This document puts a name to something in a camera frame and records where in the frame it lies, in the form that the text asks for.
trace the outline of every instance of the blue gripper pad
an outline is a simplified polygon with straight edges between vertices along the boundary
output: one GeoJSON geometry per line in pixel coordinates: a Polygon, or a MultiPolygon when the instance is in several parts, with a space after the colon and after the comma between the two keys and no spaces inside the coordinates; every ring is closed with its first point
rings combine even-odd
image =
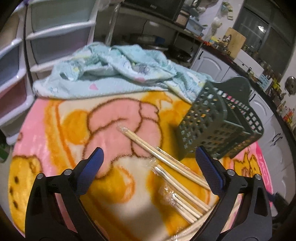
{"type": "Polygon", "coordinates": [[[218,171],[219,169],[217,169],[217,165],[221,165],[221,163],[214,163],[219,161],[213,160],[204,147],[196,148],[195,159],[202,171],[202,174],[208,182],[211,191],[215,195],[222,195],[224,192],[223,188],[225,184],[225,177],[222,172],[218,171]]]}
{"type": "Polygon", "coordinates": [[[88,163],[77,178],[77,196],[86,194],[89,186],[93,182],[104,161],[103,150],[101,148],[96,148],[87,160],[88,163]]]}

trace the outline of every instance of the white cabinet door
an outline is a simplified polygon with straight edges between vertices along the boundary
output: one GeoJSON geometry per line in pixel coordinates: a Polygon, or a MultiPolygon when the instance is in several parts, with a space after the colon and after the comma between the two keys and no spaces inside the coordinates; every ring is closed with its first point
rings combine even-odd
{"type": "Polygon", "coordinates": [[[221,82],[227,81],[232,77],[236,77],[239,76],[238,73],[236,73],[232,68],[229,68],[226,72],[226,74],[224,75],[224,77],[222,78],[221,82]]]}
{"type": "Polygon", "coordinates": [[[201,49],[191,67],[196,72],[210,75],[216,82],[221,82],[229,66],[216,56],[201,49]]]}
{"type": "Polygon", "coordinates": [[[250,106],[260,118],[262,125],[264,125],[273,116],[273,112],[256,91],[251,95],[249,101],[250,106]]]}
{"type": "Polygon", "coordinates": [[[274,193],[279,192],[290,203],[295,195],[294,164],[291,163],[277,175],[271,176],[271,182],[274,193]]]}
{"type": "Polygon", "coordinates": [[[264,125],[264,134],[258,144],[271,177],[275,177],[293,163],[288,141],[275,116],[264,125]]]}

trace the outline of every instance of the plastic drawer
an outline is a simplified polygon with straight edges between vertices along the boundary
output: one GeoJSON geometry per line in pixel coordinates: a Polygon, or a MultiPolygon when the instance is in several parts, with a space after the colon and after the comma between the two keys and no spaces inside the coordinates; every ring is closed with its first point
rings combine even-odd
{"type": "Polygon", "coordinates": [[[33,32],[89,20],[96,0],[41,1],[31,5],[33,32]]]}
{"type": "Polygon", "coordinates": [[[17,117],[15,117],[12,120],[10,120],[9,122],[7,122],[5,125],[1,126],[1,130],[2,130],[3,134],[6,137],[11,137],[11,136],[19,133],[28,112],[29,112],[29,110],[21,113],[17,117]]]}
{"type": "Polygon", "coordinates": [[[22,79],[0,99],[0,118],[24,103],[26,98],[25,82],[22,79]]]}
{"type": "Polygon", "coordinates": [[[87,27],[67,34],[31,40],[30,43],[36,63],[42,64],[70,55],[85,46],[90,29],[91,27],[87,27]]]}
{"type": "Polygon", "coordinates": [[[37,72],[36,75],[39,80],[42,80],[42,79],[45,79],[47,76],[49,76],[51,73],[52,73],[52,71],[49,70],[49,71],[44,71],[44,72],[37,72]]]}
{"type": "Polygon", "coordinates": [[[9,45],[16,38],[19,16],[13,14],[0,32],[0,50],[9,45]]]}
{"type": "Polygon", "coordinates": [[[0,86],[14,77],[19,70],[19,45],[0,59],[0,86]]]}

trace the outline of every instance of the cabinet handle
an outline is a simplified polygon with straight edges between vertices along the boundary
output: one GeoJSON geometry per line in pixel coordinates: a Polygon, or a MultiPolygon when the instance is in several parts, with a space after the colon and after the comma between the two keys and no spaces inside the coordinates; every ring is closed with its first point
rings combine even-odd
{"type": "Polygon", "coordinates": [[[281,133],[278,133],[274,136],[274,138],[272,138],[272,141],[274,141],[274,139],[278,136],[278,135],[281,135],[281,133]]]}
{"type": "Polygon", "coordinates": [[[198,56],[198,60],[200,60],[200,57],[202,56],[202,54],[203,54],[203,51],[200,53],[200,55],[198,56]]]}
{"type": "Polygon", "coordinates": [[[279,139],[283,139],[283,137],[279,137],[279,138],[274,142],[274,145],[276,144],[276,142],[277,142],[279,139]]]}
{"type": "Polygon", "coordinates": [[[255,95],[256,95],[256,93],[255,93],[255,94],[253,95],[253,97],[249,100],[249,102],[252,101],[252,100],[254,99],[255,95]]]}

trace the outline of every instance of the kitchen counter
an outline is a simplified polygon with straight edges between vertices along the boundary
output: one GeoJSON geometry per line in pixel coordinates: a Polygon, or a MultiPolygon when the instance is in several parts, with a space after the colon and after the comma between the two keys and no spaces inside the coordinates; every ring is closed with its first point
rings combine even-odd
{"type": "Polygon", "coordinates": [[[291,129],[289,128],[288,124],[286,122],[284,122],[284,120],[282,119],[282,117],[276,112],[276,105],[275,103],[269,98],[269,96],[267,96],[265,94],[265,92],[260,88],[260,86],[258,84],[256,84],[253,80],[251,80],[248,76],[248,74],[242,70],[236,63],[234,63],[232,61],[232,59],[229,58],[229,56],[222,54],[220,51],[218,51],[217,49],[208,46],[208,45],[203,45],[202,48],[208,52],[210,52],[211,54],[215,55],[217,58],[219,58],[220,60],[222,60],[224,63],[226,63],[227,65],[229,65],[230,68],[232,68],[235,72],[237,72],[239,75],[247,78],[249,80],[249,83],[251,85],[251,87],[262,97],[262,99],[266,102],[266,104],[269,106],[269,108],[271,109],[271,111],[274,113],[275,117],[277,118],[287,140],[289,143],[289,147],[293,156],[293,160],[294,160],[294,168],[296,170],[296,140],[294,137],[293,132],[291,131],[291,129]]]}

